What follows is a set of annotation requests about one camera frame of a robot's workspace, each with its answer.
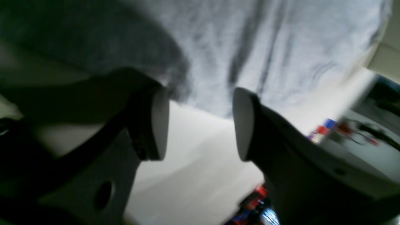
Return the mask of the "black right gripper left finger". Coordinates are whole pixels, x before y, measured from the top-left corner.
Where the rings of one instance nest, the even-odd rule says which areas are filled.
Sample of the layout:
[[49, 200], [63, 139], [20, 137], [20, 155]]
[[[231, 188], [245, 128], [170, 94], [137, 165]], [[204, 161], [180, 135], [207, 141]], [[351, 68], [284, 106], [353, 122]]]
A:
[[[142, 161], [166, 154], [166, 88], [133, 68], [70, 84], [2, 88], [24, 114], [1, 118], [2, 225], [121, 225]], [[38, 129], [101, 123], [56, 157]]]

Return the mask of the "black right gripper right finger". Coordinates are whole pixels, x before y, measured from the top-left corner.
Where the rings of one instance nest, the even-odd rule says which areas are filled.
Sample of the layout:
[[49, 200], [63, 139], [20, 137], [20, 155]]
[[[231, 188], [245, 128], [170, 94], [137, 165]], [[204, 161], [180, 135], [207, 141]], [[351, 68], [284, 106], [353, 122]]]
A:
[[399, 219], [399, 184], [356, 157], [314, 144], [253, 92], [233, 97], [242, 161], [263, 173], [282, 225], [384, 225]]

